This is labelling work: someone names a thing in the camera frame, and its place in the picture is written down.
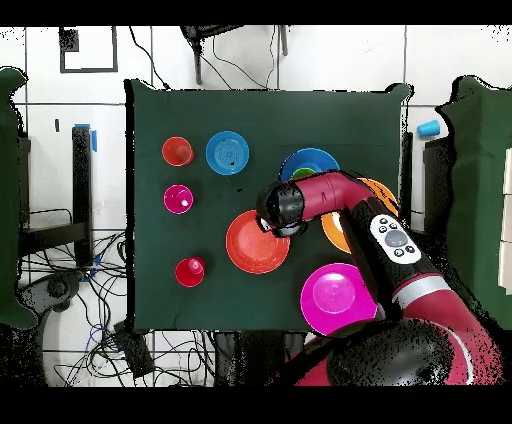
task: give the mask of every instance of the orange cup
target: orange cup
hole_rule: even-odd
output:
[[[192,162],[194,151],[190,143],[183,137],[171,137],[162,147],[162,156],[172,166],[183,166]]]

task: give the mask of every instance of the red cup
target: red cup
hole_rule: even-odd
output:
[[[194,151],[190,143],[183,137],[171,137],[162,147],[162,156],[172,166],[183,166],[192,162]]]
[[[204,277],[204,261],[199,257],[185,258],[176,266],[176,280],[184,287],[195,287]]]

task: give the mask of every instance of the orange bowl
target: orange bowl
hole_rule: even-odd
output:
[[[290,238],[277,238],[264,233],[256,223],[256,211],[236,217],[226,233],[226,251],[242,271],[265,274],[281,265],[290,249]]]
[[[384,184],[370,178],[359,178],[368,187],[370,187],[376,194],[376,196],[382,200],[384,205],[390,210],[391,213],[398,216],[396,208],[396,198]],[[334,244],[338,249],[343,252],[350,253],[347,239],[343,234],[343,228],[341,228],[339,213],[332,212],[322,216],[322,228],[329,241]]]

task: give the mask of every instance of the blue object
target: blue object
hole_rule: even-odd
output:
[[[96,269],[95,268],[90,269],[89,270],[89,276],[94,277],[95,275],[96,275]],[[87,283],[88,281],[89,281],[89,279],[87,277],[83,277],[80,282],[81,283]]]
[[[441,126],[439,125],[439,121],[434,119],[433,121],[418,125],[416,131],[420,137],[430,137],[433,135],[439,135],[441,133]]]
[[[96,142],[96,130],[91,133],[91,147],[94,152],[98,151],[97,142]]]
[[[206,145],[206,161],[217,174],[237,174],[249,161],[249,146],[241,135],[222,131]]]
[[[279,171],[279,180],[289,180],[299,168],[310,168],[315,172],[338,170],[340,166],[336,159],[324,150],[309,147],[300,149],[286,158]]]

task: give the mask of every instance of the floor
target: floor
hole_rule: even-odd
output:
[[[111,28],[77,29],[80,50],[66,53],[66,67],[111,67]],[[57,28],[0,28],[0,66],[20,68],[29,78],[26,86],[15,93],[14,102],[32,139],[31,210],[71,209],[71,127],[88,123],[97,131],[97,151],[92,152],[96,240],[118,234],[126,225],[123,80],[139,78],[157,88],[163,87],[152,72],[148,56],[134,45],[129,28],[117,27],[116,30],[117,73],[61,74]],[[192,51],[179,27],[134,27],[133,31],[137,43],[152,56],[156,71],[167,84],[174,89],[199,88],[195,83]],[[278,35],[274,26],[245,26],[217,36],[215,53],[236,63],[259,84],[266,85],[268,78],[269,88],[281,90],[384,90],[392,83],[407,82],[414,86],[408,109],[408,130],[415,133],[417,125],[438,119],[440,136],[443,136],[447,134],[447,127],[434,107],[448,101],[456,77],[474,74],[494,86],[509,87],[512,84],[509,31],[509,27],[503,26],[297,25],[287,29],[289,54],[284,57],[278,53]],[[207,39],[204,58],[231,87],[259,88],[239,69],[214,57],[212,47],[213,39]],[[227,89],[205,61],[202,62],[202,78],[203,89]],[[59,131],[56,130],[56,119],[59,120]],[[425,210],[422,152],[426,140],[419,140],[416,134],[414,137],[412,209],[415,213],[412,225],[422,229]],[[66,219],[69,218],[62,211],[35,214],[32,226],[65,223]],[[99,241],[96,252],[102,251],[107,242]],[[53,263],[65,266],[65,261],[59,262],[66,256],[65,251],[50,251],[49,256]],[[31,262],[24,265],[22,284],[39,278],[48,270],[43,258],[31,255],[26,259]],[[102,262],[123,266],[115,243],[105,252]],[[97,283],[105,283],[108,277],[99,272]],[[110,291],[117,296],[112,293],[107,296],[112,324],[124,319],[126,314],[126,297],[119,296],[125,293],[125,280],[117,278],[113,281]],[[99,323],[98,314],[102,307],[90,284],[82,283],[79,293],[87,305],[90,320],[93,324]],[[75,297],[71,307],[63,313],[51,313],[43,346],[50,385],[64,384],[70,372],[66,365],[73,365],[83,358],[84,349],[90,348],[89,342],[94,340],[90,334],[91,327],[85,319],[85,308],[80,299]],[[203,362],[197,354],[188,355],[190,345],[171,350],[171,345],[191,343],[194,340],[192,332],[156,331],[146,339],[159,367],[164,370],[198,368],[190,375],[190,380],[185,371],[175,374],[203,384]],[[211,344],[206,348],[213,350]],[[119,366],[126,367],[117,356]],[[99,361],[98,369],[111,375],[112,365],[102,361]],[[127,374],[122,375],[121,380],[125,385],[138,387],[168,386],[178,381],[176,375],[158,374],[160,372],[148,375],[144,381],[142,378],[133,380]],[[73,384],[110,386],[121,382],[117,377],[91,377],[82,367]],[[206,384],[212,384],[211,376]]]

